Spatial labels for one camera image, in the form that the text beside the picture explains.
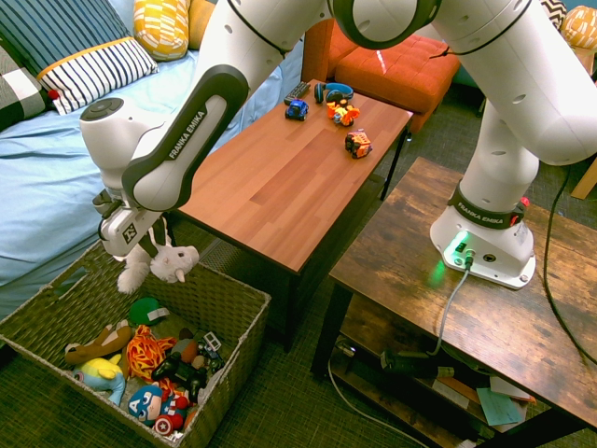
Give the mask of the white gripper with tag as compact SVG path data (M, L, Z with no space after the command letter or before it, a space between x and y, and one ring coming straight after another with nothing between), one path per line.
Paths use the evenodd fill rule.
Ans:
M151 259L155 258L158 248L155 233L150 228L160 216L161 212L118 207L108 218L103 218L99 225L99 238L104 249L112 256L125 257L138 244ZM158 220L158 244L173 245L173 233L165 215Z

